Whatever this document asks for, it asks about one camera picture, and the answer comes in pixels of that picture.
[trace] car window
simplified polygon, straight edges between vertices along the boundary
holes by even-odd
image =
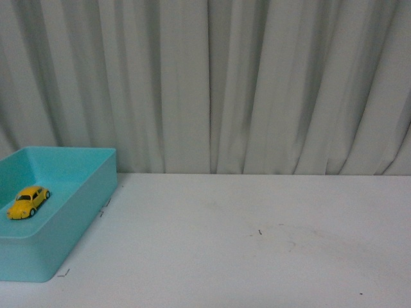
[[[16,197],[16,200],[17,200],[17,201],[20,201],[20,200],[31,200],[31,198],[30,198],[30,196],[28,196],[28,195],[26,195],[26,194],[23,194],[23,195],[21,195],[21,196],[17,196],[17,197]]]

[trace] plastic tray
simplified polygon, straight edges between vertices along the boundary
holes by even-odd
[[[28,147],[0,160],[0,280],[49,280],[117,187],[116,150]],[[28,219],[6,211],[23,188],[51,196]]]

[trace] car hood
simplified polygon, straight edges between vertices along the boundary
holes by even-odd
[[[11,207],[12,210],[27,210],[31,206],[30,201],[28,200],[20,200],[16,201],[13,206]]]

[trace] yellow toy car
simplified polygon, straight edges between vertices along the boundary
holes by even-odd
[[[7,218],[23,219],[32,217],[42,203],[50,197],[48,189],[41,186],[30,186],[15,197],[12,207],[7,210]]]

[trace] dark mark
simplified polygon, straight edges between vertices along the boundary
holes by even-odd
[[[109,199],[109,201],[107,202],[107,204],[104,207],[108,207],[110,204],[111,198]]]
[[[70,270],[70,269],[68,269],[64,275],[59,275],[59,276],[57,276],[57,277],[65,277],[65,276],[67,276],[67,274],[69,273],[69,270]]]

